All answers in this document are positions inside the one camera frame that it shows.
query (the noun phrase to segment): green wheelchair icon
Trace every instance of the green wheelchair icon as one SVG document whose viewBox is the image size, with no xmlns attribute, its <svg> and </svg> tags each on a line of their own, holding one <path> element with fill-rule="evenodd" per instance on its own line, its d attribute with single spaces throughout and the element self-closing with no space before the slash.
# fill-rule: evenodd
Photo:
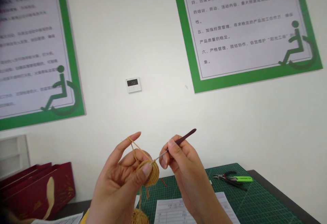
<svg viewBox="0 0 327 224">
<path fill-rule="evenodd" d="M 285 58 L 283 61 L 279 61 L 278 63 L 280 65 L 285 66 L 287 64 L 287 61 L 289 60 L 289 57 L 291 56 L 291 54 L 296 54 L 296 53 L 301 53 L 304 52 L 304 48 L 303 48 L 303 41 L 309 43 L 310 48 L 311 48 L 311 52 L 312 52 L 312 58 L 311 60 L 307 63 L 307 64 L 297 64 L 294 63 L 290 60 L 289 65 L 296 70 L 306 70 L 308 68 L 310 68 L 316 61 L 316 56 L 315 56 L 315 52 L 314 49 L 312 49 L 313 47 L 313 43 L 310 41 L 310 39 L 307 36 L 302 36 L 301 38 L 301 34 L 300 34 L 300 30 L 298 29 L 299 27 L 299 22 L 298 21 L 293 21 L 292 22 L 292 26 L 295 28 L 295 36 L 289 39 L 289 43 L 297 41 L 299 47 L 298 48 L 294 48 L 294 49 L 290 49 L 287 50 Z"/>
<path fill-rule="evenodd" d="M 66 89 L 66 84 L 65 84 L 65 77 L 64 77 L 64 74 L 63 74 L 64 70 L 65 70 L 65 68 L 62 65 L 58 66 L 57 71 L 59 73 L 61 73 L 60 74 L 60 81 L 56 82 L 52 86 L 53 88 L 56 88 L 58 86 L 61 86 L 62 93 L 51 95 L 50 98 L 49 98 L 49 100 L 48 100 L 48 102 L 47 102 L 47 104 L 46 104 L 46 106 L 45 107 L 41 107 L 41 110 L 42 111 L 48 111 L 49 110 L 49 107 L 51 106 L 51 103 L 52 103 L 53 100 L 62 99 L 62 98 L 66 98 L 67 97 L 67 89 Z M 81 96 L 79 94 L 79 90 L 75 86 L 75 84 L 73 84 L 70 81 L 67 81 L 67 85 L 68 85 L 68 87 L 71 87 L 71 89 L 74 91 L 75 104 L 72 105 L 71 108 L 68 109 L 68 110 L 58 110 L 54 106 L 52 106 L 50 110 L 54 114 L 59 115 L 59 116 L 65 116 L 65 115 L 69 115 L 69 114 L 73 113 L 77 109 L 77 107 L 78 107 L 78 105 L 79 105 L 79 103 L 81 101 Z"/>
</svg>

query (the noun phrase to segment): white paper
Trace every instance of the white paper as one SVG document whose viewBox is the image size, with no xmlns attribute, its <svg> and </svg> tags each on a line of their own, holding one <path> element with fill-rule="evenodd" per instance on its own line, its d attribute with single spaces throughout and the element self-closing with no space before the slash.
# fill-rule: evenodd
<svg viewBox="0 0 327 224">
<path fill-rule="evenodd" d="M 185 6 L 201 80 L 279 66 L 288 49 L 298 48 L 288 42 L 294 20 L 307 36 L 298 0 L 185 0 Z M 311 59 L 303 45 L 289 60 Z"/>
<path fill-rule="evenodd" d="M 229 204 L 225 193 L 219 192 L 216 193 L 216 197 L 218 198 L 221 206 L 224 208 L 225 212 L 231 219 L 233 224 L 239 224 L 239 221 Z M 156 208 L 156 216 L 154 219 L 154 223 L 174 223 L 174 224 L 190 224 L 196 223 L 194 218 L 186 209 L 183 199 L 171 199 L 171 200 L 158 200 L 157 208 Z"/>
<path fill-rule="evenodd" d="M 62 92 L 52 88 L 71 81 L 59 0 L 1 0 L 0 14 L 0 119 L 35 113 L 49 97 Z M 74 93 L 56 99 L 56 108 L 74 104 Z"/>
<path fill-rule="evenodd" d="M 83 217 L 83 213 L 80 213 L 55 221 L 35 220 L 32 222 L 32 224 L 79 224 L 82 217 Z"/>
<path fill-rule="evenodd" d="M 135 203 L 134 203 L 134 208 L 136 208 L 137 204 L 140 201 L 140 195 L 136 195 Z"/>
</svg>

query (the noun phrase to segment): cutting mat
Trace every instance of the cutting mat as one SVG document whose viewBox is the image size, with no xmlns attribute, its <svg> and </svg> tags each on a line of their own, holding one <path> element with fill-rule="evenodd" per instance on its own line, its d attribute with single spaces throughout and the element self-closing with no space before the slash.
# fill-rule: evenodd
<svg viewBox="0 0 327 224">
<path fill-rule="evenodd" d="M 214 179 L 213 175 L 224 174 L 234 170 L 238 176 L 250 176 L 239 164 L 229 164 L 206 169 L 215 192 L 224 192 L 239 221 L 244 223 L 303 223 L 293 212 L 283 205 L 275 196 L 257 181 L 246 182 L 247 192 Z M 146 199 L 145 188 L 142 188 L 141 209 L 154 222 L 157 200 L 181 198 L 176 178 L 169 176 L 159 179 L 157 184 L 149 187 L 149 199 Z"/>
</svg>

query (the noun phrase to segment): green-bordered poster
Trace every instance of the green-bordered poster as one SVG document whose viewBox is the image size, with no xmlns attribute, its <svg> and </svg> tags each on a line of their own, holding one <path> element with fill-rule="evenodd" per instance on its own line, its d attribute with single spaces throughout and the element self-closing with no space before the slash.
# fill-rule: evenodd
<svg viewBox="0 0 327 224">
<path fill-rule="evenodd" d="M 85 114 L 67 1 L 0 6 L 0 130 Z"/>
<path fill-rule="evenodd" d="M 322 69 L 306 0 L 176 0 L 196 93 Z"/>
</svg>

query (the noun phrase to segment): left hand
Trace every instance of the left hand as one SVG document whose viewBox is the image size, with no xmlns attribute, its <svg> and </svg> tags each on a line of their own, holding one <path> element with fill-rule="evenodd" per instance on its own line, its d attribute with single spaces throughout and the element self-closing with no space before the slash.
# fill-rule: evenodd
<svg viewBox="0 0 327 224">
<path fill-rule="evenodd" d="M 140 135 L 141 132 L 137 132 L 130 138 L 136 140 Z M 123 140 L 107 159 L 95 185 L 87 224 L 130 224 L 136 194 L 152 170 L 152 166 L 147 163 L 136 171 L 138 163 L 133 152 L 120 160 L 130 144 L 128 139 Z M 135 154 L 139 163 L 148 160 L 139 149 L 135 149 Z"/>
</svg>

